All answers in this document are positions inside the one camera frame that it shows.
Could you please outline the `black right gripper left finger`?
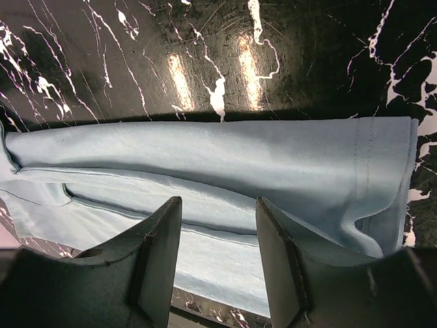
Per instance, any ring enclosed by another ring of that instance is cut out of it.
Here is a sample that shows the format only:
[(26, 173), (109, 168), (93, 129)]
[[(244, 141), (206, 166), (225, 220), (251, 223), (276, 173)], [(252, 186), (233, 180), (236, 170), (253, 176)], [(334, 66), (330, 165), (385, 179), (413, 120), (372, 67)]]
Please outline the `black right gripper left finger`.
[(77, 260), (86, 269), (77, 327), (166, 327), (182, 227), (182, 199)]

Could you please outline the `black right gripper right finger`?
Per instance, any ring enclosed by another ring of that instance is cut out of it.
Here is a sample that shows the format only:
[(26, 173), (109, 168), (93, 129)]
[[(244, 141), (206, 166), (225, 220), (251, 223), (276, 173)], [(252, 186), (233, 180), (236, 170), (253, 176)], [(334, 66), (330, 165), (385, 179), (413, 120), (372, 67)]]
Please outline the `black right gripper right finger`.
[(273, 327), (362, 327), (374, 306), (365, 265), (373, 258), (342, 247), (260, 197), (259, 251)]

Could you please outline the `light blue t-shirt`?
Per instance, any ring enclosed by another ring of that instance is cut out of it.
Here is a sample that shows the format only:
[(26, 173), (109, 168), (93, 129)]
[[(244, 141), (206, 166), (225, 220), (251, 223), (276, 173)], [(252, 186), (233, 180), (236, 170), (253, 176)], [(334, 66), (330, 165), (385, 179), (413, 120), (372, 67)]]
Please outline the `light blue t-shirt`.
[(401, 247), (416, 119), (125, 122), (1, 132), (1, 198), (21, 237), (86, 250), (182, 198), (175, 285), (269, 315), (255, 202), (345, 248)]

